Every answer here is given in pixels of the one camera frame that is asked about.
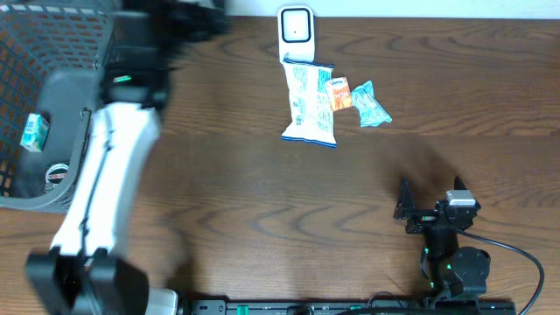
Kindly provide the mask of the teal packet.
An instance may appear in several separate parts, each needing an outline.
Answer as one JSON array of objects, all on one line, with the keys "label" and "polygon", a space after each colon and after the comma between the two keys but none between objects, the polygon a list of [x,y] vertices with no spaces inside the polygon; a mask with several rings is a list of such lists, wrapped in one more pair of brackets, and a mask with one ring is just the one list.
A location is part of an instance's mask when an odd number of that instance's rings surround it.
[{"label": "teal packet", "polygon": [[392,117],[375,99],[374,85],[371,80],[356,87],[352,92],[353,105],[360,115],[360,126],[377,127],[383,123],[391,123]]}]

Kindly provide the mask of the white blue snack bag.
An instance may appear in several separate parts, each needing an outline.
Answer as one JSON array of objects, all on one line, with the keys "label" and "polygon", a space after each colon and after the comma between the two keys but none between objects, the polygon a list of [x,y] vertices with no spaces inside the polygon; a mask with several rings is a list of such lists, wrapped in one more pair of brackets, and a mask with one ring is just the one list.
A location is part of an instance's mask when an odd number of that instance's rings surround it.
[{"label": "white blue snack bag", "polygon": [[282,65],[289,89],[291,123],[281,138],[336,148],[333,112],[326,90],[334,64],[284,58]]}]

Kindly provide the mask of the orange tissue pack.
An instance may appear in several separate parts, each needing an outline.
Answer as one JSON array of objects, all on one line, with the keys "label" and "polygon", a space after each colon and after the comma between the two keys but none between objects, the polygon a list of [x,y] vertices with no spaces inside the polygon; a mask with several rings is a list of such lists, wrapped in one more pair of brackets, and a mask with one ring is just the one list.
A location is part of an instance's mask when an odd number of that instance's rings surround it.
[{"label": "orange tissue pack", "polygon": [[348,109],[353,106],[351,91],[346,77],[332,78],[326,82],[326,90],[332,111]]}]

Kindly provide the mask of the small green white carton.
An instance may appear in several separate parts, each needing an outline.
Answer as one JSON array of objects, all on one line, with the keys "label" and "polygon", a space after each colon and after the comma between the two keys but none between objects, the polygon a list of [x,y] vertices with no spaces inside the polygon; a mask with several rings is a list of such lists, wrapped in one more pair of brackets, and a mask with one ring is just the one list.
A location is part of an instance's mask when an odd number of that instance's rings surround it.
[{"label": "small green white carton", "polygon": [[29,114],[19,144],[29,152],[42,152],[49,129],[50,124],[42,115]]}]

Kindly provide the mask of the round can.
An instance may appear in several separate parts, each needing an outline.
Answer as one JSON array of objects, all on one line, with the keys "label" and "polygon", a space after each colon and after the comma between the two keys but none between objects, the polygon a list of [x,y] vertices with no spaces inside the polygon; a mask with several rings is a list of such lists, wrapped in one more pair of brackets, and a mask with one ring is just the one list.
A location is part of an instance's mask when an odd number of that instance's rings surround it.
[{"label": "round can", "polygon": [[67,175],[69,169],[68,163],[57,163],[49,166],[45,172],[45,182],[47,184],[56,186]]}]

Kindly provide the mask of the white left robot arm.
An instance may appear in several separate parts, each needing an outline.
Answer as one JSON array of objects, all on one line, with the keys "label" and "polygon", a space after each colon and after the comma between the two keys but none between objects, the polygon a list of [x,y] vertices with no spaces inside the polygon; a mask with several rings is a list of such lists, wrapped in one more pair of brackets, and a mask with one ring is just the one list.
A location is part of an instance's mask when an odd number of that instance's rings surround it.
[{"label": "white left robot arm", "polygon": [[26,277],[50,314],[181,314],[179,294],[154,289],[126,261],[132,203],[170,98],[182,47],[227,28],[222,1],[124,1],[94,99],[87,153],[73,202]]}]

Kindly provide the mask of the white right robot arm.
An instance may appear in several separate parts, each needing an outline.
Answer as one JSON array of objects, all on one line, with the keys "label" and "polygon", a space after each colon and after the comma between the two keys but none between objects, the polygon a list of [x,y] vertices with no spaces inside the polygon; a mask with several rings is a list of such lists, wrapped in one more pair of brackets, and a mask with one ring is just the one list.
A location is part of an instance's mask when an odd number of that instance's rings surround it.
[{"label": "white right robot arm", "polygon": [[459,177],[445,198],[430,209],[416,207],[408,181],[401,181],[393,217],[406,221],[408,234],[423,237],[421,269],[433,283],[437,298],[469,300],[487,292],[490,255],[482,249],[461,247],[458,239],[459,233],[473,225],[480,209]]}]

